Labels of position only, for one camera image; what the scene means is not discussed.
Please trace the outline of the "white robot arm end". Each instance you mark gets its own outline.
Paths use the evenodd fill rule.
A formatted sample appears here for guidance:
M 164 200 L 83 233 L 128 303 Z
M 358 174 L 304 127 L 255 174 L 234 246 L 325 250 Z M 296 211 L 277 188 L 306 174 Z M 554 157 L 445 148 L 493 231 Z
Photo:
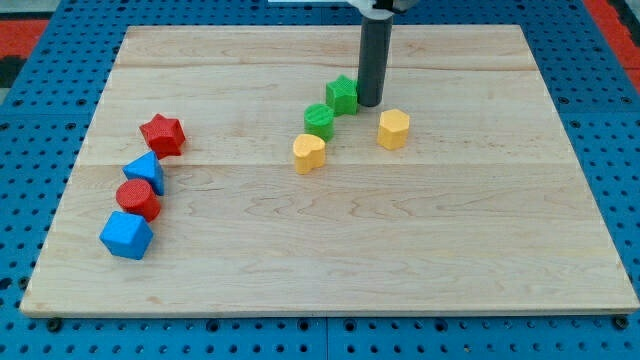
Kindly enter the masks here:
M 416 6 L 420 0 L 346 0 L 359 13 L 372 20 L 386 20 Z

